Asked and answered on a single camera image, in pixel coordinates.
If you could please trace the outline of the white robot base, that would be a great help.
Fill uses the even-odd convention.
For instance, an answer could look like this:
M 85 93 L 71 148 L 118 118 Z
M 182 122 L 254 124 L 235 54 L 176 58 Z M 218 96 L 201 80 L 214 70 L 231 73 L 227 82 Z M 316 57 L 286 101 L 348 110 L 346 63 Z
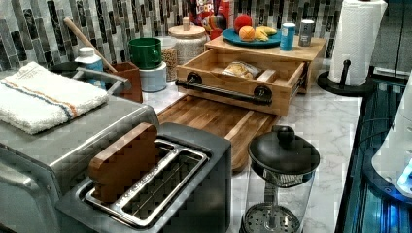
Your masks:
M 412 77 L 408 78 L 395 121 L 371 160 L 377 174 L 404 197 L 412 198 Z

